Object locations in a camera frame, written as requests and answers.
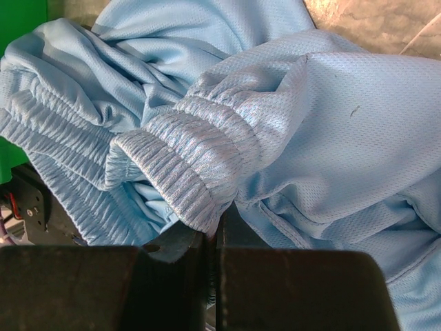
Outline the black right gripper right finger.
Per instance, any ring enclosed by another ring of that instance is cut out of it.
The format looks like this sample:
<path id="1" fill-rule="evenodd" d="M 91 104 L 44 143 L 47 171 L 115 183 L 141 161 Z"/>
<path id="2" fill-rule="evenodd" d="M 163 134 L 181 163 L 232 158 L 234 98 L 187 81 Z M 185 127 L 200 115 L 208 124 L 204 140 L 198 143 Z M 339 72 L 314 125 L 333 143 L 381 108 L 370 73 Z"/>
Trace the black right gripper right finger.
<path id="1" fill-rule="evenodd" d="M 273 249 L 230 206 L 216 233 L 217 330 L 398 330 L 363 252 Z"/>

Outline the light blue shorts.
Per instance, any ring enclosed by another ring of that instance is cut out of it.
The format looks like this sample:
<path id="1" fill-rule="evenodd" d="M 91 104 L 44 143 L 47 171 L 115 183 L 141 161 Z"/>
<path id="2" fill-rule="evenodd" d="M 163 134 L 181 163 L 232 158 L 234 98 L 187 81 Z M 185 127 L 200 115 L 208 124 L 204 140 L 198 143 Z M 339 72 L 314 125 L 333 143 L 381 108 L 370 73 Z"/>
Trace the light blue shorts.
<path id="1" fill-rule="evenodd" d="M 231 204 L 274 248 L 357 250 L 440 329 L 440 62 L 372 54 L 302 1 L 112 1 L 1 58 L 1 136 L 91 245 Z"/>

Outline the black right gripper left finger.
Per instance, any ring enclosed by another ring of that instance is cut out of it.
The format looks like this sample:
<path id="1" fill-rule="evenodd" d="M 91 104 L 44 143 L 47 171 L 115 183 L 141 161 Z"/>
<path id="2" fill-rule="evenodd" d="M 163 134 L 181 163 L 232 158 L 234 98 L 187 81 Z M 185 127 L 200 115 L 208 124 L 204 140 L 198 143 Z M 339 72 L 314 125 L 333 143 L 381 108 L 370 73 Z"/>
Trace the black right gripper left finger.
<path id="1" fill-rule="evenodd" d="M 183 225 L 141 247 L 4 247 L 1 329 L 203 330 L 205 257 Z"/>

